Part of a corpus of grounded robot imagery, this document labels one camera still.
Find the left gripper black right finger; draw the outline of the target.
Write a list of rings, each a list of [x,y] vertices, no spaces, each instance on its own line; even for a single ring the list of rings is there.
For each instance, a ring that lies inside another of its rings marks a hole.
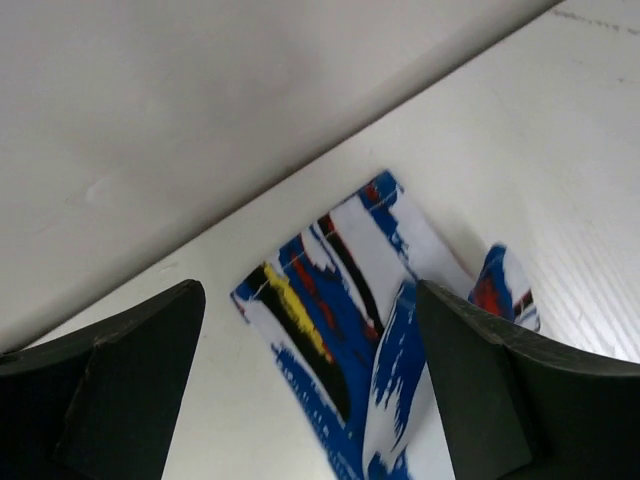
[[[459,479],[635,479],[639,367],[552,340],[430,281],[417,322]]]

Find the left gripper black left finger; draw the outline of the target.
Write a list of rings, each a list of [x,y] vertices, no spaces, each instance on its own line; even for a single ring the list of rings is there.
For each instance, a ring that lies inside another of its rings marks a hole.
[[[186,280],[2,355],[2,478],[161,478],[204,310],[202,284]]]

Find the blue white red patterned trousers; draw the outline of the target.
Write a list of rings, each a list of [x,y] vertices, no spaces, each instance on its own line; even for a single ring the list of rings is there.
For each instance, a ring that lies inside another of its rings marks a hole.
[[[417,322],[431,280],[530,330],[530,282],[504,245],[472,278],[389,172],[283,244],[232,291],[339,479],[450,479]]]

